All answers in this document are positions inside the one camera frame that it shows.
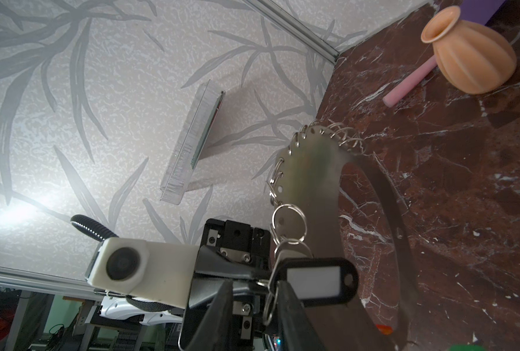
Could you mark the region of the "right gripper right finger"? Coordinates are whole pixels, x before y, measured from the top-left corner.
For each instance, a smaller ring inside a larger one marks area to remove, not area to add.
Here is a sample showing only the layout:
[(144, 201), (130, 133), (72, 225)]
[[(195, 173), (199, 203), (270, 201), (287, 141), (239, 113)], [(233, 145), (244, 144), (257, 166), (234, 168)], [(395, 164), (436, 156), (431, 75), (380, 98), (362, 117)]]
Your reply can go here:
[(281, 350), (326, 350), (310, 323), (301, 301), (291, 284), (286, 281), (277, 283), (276, 308)]

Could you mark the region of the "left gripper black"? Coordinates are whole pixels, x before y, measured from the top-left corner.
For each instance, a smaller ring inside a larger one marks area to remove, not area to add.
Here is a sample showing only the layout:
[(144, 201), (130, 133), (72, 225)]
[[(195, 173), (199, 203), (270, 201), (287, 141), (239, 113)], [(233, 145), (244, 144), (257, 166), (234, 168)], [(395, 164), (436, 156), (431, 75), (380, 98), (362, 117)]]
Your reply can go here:
[(233, 282), (226, 350), (253, 350), (265, 327), (261, 310), (268, 289), (270, 238), (267, 230), (231, 220), (209, 219), (201, 237), (178, 346), (187, 350), (225, 281)]

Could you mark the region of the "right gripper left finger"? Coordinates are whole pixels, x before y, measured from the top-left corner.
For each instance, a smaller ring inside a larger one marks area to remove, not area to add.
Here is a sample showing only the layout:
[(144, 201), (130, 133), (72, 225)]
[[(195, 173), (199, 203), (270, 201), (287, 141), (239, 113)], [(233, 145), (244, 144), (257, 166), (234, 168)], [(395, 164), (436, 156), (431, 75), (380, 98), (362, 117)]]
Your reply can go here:
[(229, 349), (229, 331), (233, 310), (233, 282), (226, 280), (220, 286), (186, 351), (223, 351)]

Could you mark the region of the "black key tag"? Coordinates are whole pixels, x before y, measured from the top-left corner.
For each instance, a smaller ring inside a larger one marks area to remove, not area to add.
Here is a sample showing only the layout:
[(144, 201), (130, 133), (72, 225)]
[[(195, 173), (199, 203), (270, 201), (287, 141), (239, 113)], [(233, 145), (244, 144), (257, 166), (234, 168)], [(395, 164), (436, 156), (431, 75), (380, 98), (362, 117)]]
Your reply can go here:
[(277, 262), (269, 281), (269, 291), (287, 282), (306, 307), (347, 304), (359, 288), (356, 267), (343, 257), (286, 258)]

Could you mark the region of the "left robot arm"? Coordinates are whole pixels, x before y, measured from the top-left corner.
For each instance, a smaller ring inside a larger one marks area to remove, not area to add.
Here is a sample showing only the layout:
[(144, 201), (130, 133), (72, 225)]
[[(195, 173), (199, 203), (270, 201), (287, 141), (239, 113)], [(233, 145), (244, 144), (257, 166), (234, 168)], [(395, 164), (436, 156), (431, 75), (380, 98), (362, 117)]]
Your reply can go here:
[(96, 240), (85, 279), (103, 297), (100, 314), (110, 320), (140, 317), (145, 326), (176, 323), (178, 347), (188, 349), (204, 326), (224, 282), (233, 287), (224, 350), (252, 350), (264, 333), (270, 239), (266, 230), (209, 219), (195, 244), (121, 238), (81, 214), (71, 225)]

